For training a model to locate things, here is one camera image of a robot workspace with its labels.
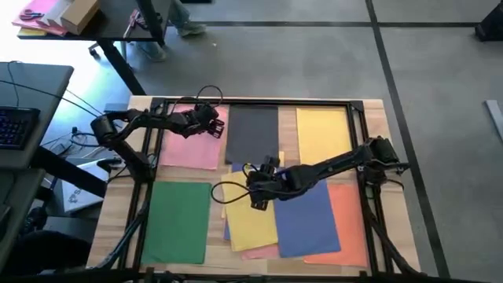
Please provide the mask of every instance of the desk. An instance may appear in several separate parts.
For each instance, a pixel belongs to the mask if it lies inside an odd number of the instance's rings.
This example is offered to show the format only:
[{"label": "desk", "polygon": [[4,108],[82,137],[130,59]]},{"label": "desk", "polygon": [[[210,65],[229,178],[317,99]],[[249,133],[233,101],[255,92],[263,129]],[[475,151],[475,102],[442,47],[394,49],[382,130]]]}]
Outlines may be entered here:
[{"label": "desk", "polygon": [[[51,119],[60,104],[68,85],[73,68],[69,66],[53,66],[44,64],[12,63],[10,70],[14,82],[42,90],[54,96],[42,94],[21,86],[17,87],[19,106],[40,110],[39,121],[31,133],[24,150],[0,150],[0,168],[23,170],[28,166],[43,168],[47,173],[75,184],[97,196],[103,196],[106,184],[99,178],[59,156],[39,146]],[[11,82],[7,63],[0,64],[0,79]],[[0,106],[16,106],[16,95],[12,85],[0,83]]]},{"label": "desk", "polygon": [[[26,214],[31,207],[33,199],[39,190],[40,183],[45,175],[44,170],[29,169],[24,171],[12,172],[0,170],[0,184],[10,186],[13,181],[13,174],[16,175],[16,182],[13,185],[10,195],[5,202],[12,207],[9,219],[9,228],[6,235],[0,241],[0,272],[2,271],[6,260],[9,257],[10,250],[17,238],[19,229],[23,225]],[[2,200],[5,191],[0,191]]]},{"label": "desk", "polygon": [[[132,97],[130,108],[149,108],[151,97]],[[370,136],[381,135],[390,137],[387,126],[386,114],[381,100],[363,100],[365,115]],[[280,151],[285,152],[285,166],[299,163],[299,150],[296,133],[296,107],[281,106],[279,108],[279,142]],[[127,139],[135,150],[140,150],[145,129],[138,129]],[[211,182],[220,181],[221,175],[228,173],[229,165],[225,165],[225,140],[221,150],[220,162],[216,171],[205,171],[180,167],[159,167],[157,181],[174,182]],[[149,151],[155,147],[156,131],[152,132]],[[355,184],[356,174],[347,171],[329,178],[329,183]],[[101,209],[100,219],[97,224],[94,242],[88,259],[88,266],[96,266],[115,247],[123,235],[124,225],[131,194],[133,180],[130,178],[116,179],[108,185],[105,200]],[[384,207],[387,232],[398,250],[408,260],[409,264],[419,270],[416,246],[410,227],[403,191],[400,187],[387,184],[382,187],[381,199]],[[169,270],[172,273],[182,274],[268,274],[268,275],[310,275],[310,276],[352,276],[358,275],[362,268],[349,266],[326,266],[305,264],[301,258],[294,259],[254,259],[241,260],[239,253],[232,252],[230,244],[223,240],[223,221],[221,219],[222,205],[211,202],[210,225],[207,233],[206,258],[203,265],[191,264],[154,264],[156,270]],[[127,258],[127,265],[131,266],[134,257],[134,248],[137,238],[133,237]],[[378,263],[384,268],[380,245],[376,244]]]},{"label": "desk", "polygon": [[[150,41],[158,42],[163,46],[170,6],[171,0],[136,0],[136,2],[133,0],[101,0],[100,11],[88,23],[81,35],[68,33],[63,37],[51,34],[34,36],[18,35],[18,37],[20,39],[96,41],[131,93],[134,95],[146,95],[127,62],[113,46],[113,42]],[[129,24],[129,17],[134,9],[139,9],[141,14],[145,16],[149,31],[136,27],[132,30],[129,37],[124,38],[123,35]],[[162,15],[162,24],[159,24],[156,20],[156,12]]]},{"label": "desk", "polygon": [[[68,66],[53,66],[44,64],[10,65],[14,82],[44,90],[57,97],[63,97],[68,86],[73,68]],[[0,63],[0,79],[11,82],[7,63]],[[50,121],[53,119],[60,99],[37,91],[17,87],[19,106],[40,110],[39,122],[36,124],[28,143],[23,151],[0,149],[0,168],[26,168],[40,145]],[[16,106],[16,95],[12,85],[0,83],[0,105]]]},{"label": "desk", "polygon": [[[24,150],[0,150],[0,201],[5,198],[6,186],[12,182],[12,172],[15,171],[17,181],[12,188],[6,203],[13,210],[9,220],[8,232],[0,241],[0,270],[13,242],[16,240],[19,228],[24,222],[28,209],[35,199],[42,179],[47,172],[65,179],[89,191],[101,191],[104,194],[105,184],[93,175],[80,170],[73,164],[62,160],[50,151],[39,147],[47,127],[60,104],[61,97],[68,85],[73,68],[44,64],[12,63],[10,70],[16,83],[54,94],[55,97],[41,94],[35,90],[17,87],[19,106],[37,108],[40,110],[39,121],[31,133]],[[0,79],[11,82],[7,71],[7,63],[0,64]],[[16,95],[12,85],[0,83],[0,106],[16,106]]]}]

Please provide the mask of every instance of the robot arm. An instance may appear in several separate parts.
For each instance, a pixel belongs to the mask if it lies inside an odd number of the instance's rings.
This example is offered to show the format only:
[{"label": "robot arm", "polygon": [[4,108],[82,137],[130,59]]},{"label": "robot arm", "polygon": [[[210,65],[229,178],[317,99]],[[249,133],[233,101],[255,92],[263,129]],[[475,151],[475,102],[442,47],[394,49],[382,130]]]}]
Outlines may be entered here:
[{"label": "robot arm", "polygon": [[[187,138],[194,134],[207,132],[220,138],[224,123],[217,119],[217,111],[208,103],[198,104],[194,109],[159,115],[131,109],[124,112],[111,112],[97,117],[91,122],[91,128],[97,143],[119,154],[126,163],[131,176],[136,182],[153,180],[152,167],[145,154],[135,152],[126,142],[126,138],[139,127],[151,127],[170,130]],[[128,122],[120,132],[114,121]]]},{"label": "robot arm", "polygon": [[387,138],[369,138],[356,149],[314,165],[295,165],[274,173],[278,159],[266,158],[258,171],[250,171],[246,185],[250,192],[251,206],[267,209],[267,201],[289,200],[303,195],[324,178],[358,168],[373,173],[373,182],[386,180],[385,171],[395,169],[399,174],[409,168],[400,163]]}]

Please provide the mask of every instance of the blue paper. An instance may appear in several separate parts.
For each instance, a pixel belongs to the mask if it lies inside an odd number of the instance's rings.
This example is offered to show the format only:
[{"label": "blue paper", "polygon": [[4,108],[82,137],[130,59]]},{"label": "blue paper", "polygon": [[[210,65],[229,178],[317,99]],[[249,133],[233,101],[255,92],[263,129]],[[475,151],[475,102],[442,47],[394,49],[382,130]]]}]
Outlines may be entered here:
[{"label": "blue paper", "polygon": [[226,219],[226,224],[225,228],[223,229],[223,239],[230,241],[230,230],[229,230],[229,223],[227,222]]},{"label": "blue paper", "polygon": [[340,251],[325,180],[300,197],[274,200],[274,214],[282,258]]},{"label": "blue paper", "polygon": [[[255,165],[255,167],[257,167],[257,169],[260,169],[260,164],[259,165]],[[243,164],[235,164],[235,163],[233,163],[230,166],[230,170],[231,170],[231,172],[243,171]]]}]

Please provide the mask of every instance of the keyboard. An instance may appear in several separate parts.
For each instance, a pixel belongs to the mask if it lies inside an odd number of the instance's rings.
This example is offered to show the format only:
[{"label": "keyboard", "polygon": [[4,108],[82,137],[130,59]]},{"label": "keyboard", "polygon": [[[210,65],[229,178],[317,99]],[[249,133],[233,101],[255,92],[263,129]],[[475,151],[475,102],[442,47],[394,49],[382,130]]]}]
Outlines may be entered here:
[{"label": "keyboard", "polygon": [[40,110],[0,106],[0,149],[24,149]]}]

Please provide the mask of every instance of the black paper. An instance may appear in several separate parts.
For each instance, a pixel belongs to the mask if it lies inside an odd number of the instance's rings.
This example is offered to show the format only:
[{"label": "black paper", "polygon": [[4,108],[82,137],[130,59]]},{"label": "black paper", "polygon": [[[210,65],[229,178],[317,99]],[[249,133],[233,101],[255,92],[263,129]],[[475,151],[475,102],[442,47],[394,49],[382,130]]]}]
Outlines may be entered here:
[{"label": "black paper", "polygon": [[231,105],[227,132],[227,163],[262,164],[278,157],[277,106]]}]

